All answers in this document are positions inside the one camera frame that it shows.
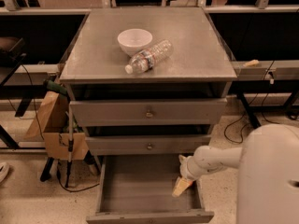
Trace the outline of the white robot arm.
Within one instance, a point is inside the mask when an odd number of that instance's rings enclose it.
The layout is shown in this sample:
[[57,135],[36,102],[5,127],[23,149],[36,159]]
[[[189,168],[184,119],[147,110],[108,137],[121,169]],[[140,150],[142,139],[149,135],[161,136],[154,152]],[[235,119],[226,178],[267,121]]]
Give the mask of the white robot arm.
[[200,146],[178,157],[180,196],[203,175],[238,170],[236,224],[299,224],[299,128],[269,124],[253,130],[242,147]]

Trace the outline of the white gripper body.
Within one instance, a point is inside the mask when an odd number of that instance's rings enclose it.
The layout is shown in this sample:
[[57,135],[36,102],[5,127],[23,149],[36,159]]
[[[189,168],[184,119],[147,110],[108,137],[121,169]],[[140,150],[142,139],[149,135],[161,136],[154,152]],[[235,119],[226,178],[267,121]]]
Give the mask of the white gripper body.
[[195,162],[194,156],[188,156],[185,162],[180,164],[180,174],[182,177],[195,181],[206,173],[206,170]]

